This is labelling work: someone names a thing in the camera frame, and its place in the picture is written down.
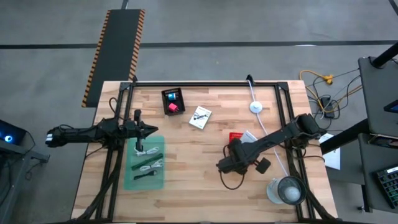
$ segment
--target gray floor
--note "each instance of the gray floor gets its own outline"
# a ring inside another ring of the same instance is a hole
[[[104,14],[122,0],[0,0],[0,44],[75,44],[98,40]],[[381,0],[131,1],[146,9],[143,42],[394,40],[398,17]],[[387,45],[334,47],[228,47],[141,49],[140,80],[298,79],[311,69],[339,74],[357,68],[358,57],[378,55]],[[84,144],[49,149],[45,133],[61,123],[89,126],[94,110],[80,107],[94,49],[0,50],[0,119],[29,130],[50,162],[24,185],[13,223],[47,223],[70,217]],[[333,94],[358,73],[340,77],[320,94]],[[310,83],[314,77],[305,77]],[[331,129],[366,117],[361,91]],[[395,223],[397,215],[358,213],[360,187],[330,182],[339,217],[356,222]]]

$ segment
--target blue light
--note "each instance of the blue light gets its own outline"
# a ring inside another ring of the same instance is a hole
[[[4,140],[6,140],[6,142],[11,142],[12,141],[12,137],[11,136],[6,136],[4,138]]]

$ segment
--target white booklet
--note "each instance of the white booklet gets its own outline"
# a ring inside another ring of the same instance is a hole
[[[193,116],[191,117],[191,120],[189,121],[190,124],[194,125],[197,128],[203,129],[205,127],[205,124],[207,123],[207,120],[209,119],[211,115],[211,111],[203,108],[201,106],[198,106],[198,108],[195,110]]]

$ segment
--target yellow cable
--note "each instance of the yellow cable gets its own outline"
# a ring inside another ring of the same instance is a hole
[[[311,70],[302,70],[302,71],[300,72],[300,74],[298,75],[298,77],[299,77],[300,80],[303,80],[303,73],[305,73],[305,72],[308,72],[308,73],[311,73],[311,74],[313,74],[313,75],[316,75],[316,76],[318,76],[318,77],[323,78],[324,81],[325,81],[327,84],[329,84],[329,85],[331,85],[331,84],[333,83],[333,75],[320,75],[319,73],[314,72],[314,71],[311,71]],[[332,113],[332,112],[334,113],[334,112],[336,112],[335,109],[337,108],[337,106],[340,105],[341,101],[342,101],[346,96],[350,96],[350,95],[356,93],[357,91],[359,91],[360,89],[362,89],[362,85],[359,85],[359,86],[353,88],[351,91],[348,92],[348,94],[345,94],[343,97],[341,97],[339,100],[337,100],[336,106],[334,106],[334,107],[332,108],[331,111],[327,111],[327,110],[325,110],[325,109],[323,108],[323,106],[322,106],[322,104],[321,104],[321,101],[319,100],[318,96],[317,96],[308,86],[306,86],[305,88],[314,96],[314,98],[315,98],[316,101],[318,102],[318,106],[321,108],[322,111],[324,111],[325,113]]]

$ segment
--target white paper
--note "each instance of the white paper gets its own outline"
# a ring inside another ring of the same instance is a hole
[[[334,135],[332,134],[326,133],[319,139],[319,143],[323,143],[333,136]],[[325,159],[325,166],[340,170],[340,148],[326,153],[325,155],[323,155],[323,158]]]
[[[245,143],[245,142],[254,142],[257,141],[257,138],[254,137],[254,135],[252,135],[249,131],[245,131],[241,137],[241,142]]]

